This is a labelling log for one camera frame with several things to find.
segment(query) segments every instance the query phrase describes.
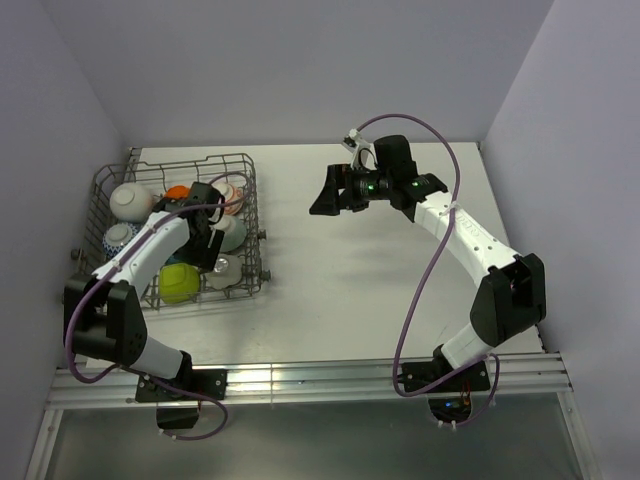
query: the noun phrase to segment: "black bracket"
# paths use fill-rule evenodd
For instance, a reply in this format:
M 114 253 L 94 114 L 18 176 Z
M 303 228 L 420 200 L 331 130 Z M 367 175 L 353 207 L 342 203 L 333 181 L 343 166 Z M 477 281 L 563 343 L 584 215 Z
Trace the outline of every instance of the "black bracket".
M 420 390 L 442 377 L 435 362 L 406 362 L 401 367 L 402 375 L 399 380 L 407 393 Z M 488 391 L 491 388 L 485 362 L 476 363 L 429 393 L 460 393 L 467 388 L 472 392 Z
M 162 430 L 188 430 L 195 427 L 200 418 L 200 409 L 162 407 L 156 409 L 156 425 Z
M 227 389 L 227 370 L 193 370 L 191 381 L 188 386 L 179 386 L 182 390 L 206 395 L 214 400 L 224 400 Z M 158 402 L 178 402 L 193 400 L 191 397 L 178 395 L 169 392 L 155 383 L 146 380 L 144 377 L 138 378 L 136 389 L 136 402 L 138 403 L 158 403 Z

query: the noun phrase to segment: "metal frame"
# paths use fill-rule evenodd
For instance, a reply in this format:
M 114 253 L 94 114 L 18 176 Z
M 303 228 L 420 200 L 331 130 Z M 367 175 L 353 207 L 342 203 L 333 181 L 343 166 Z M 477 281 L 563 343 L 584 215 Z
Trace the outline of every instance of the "metal frame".
M 501 355 L 500 361 L 497 394 L 557 393 L 583 478 L 602 478 L 576 410 L 573 389 L 560 354 Z M 488 366 L 491 377 L 494 373 L 493 361 Z M 224 400 L 227 405 L 398 398 L 391 385 L 391 360 L 201 365 L 194 368 L 228 369 L 227 396 Z M 98 372 L 98 369 L 83 370 L 89 376 Z M 96 384 L 85 385 L 76 381 L 68 370 L 58 370 L 45 405 L 45 416 L 26 478 L 45 478 L 65 410 L 195 405 L 190 401 L 135 403 L 137 381 L 136 376 L 116 370 Z M 474 396 L 486 394 L 478 392 Z M 430 396 L 437 398 L 447 394 Z
M 63 413 L 64 410 L 46 410 L 44 412 L 38 438 L 33 447 L 31 461 L 25 475 L 26 480 L 40 480 L 46 477 Z
M 572 392 L 558 393 L 558 401 L 562 409 L 564 422 L 567 425 L 571 444 L 578 459 L 578 466 L 582 478 L 600 480 L 602 473 L 598 467 L 595 454 L 591 448 L 589 436 L 582 422 L 582 417 L 578 412 L 576 401 Z

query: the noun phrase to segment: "orange object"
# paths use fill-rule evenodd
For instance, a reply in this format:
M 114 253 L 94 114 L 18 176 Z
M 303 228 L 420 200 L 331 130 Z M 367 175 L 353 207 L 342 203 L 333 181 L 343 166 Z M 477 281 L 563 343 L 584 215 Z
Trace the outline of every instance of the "orange object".
M 184 185 L 176 185 L 175 187 L 171 187 L 167 190 L 167 193 L 165 193 L 164 196 L 167 198 L 173 198 L 174 200 L 180 200 L 189 196 L 189 190 L 190 189 Z

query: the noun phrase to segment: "white bowl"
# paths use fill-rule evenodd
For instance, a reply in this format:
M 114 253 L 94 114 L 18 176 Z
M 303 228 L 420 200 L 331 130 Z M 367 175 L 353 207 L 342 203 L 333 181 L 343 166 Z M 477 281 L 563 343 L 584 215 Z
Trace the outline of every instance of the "white bowl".
M 111 194 L 109 208 L 122 222 L 144 223 L 153 208 L 153 195 L 137 183 L 123 183 Z

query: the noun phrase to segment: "blue patterned bowl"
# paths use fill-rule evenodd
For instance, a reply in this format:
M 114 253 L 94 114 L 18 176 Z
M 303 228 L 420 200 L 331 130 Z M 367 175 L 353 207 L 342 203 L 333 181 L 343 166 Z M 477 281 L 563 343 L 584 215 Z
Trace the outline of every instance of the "blue patterned bowl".
M 140 225 L 129 222 L 117 223 L 107 230 L 102 238 L 102 248 L 107 258 L 118 255 L 139 231 Z

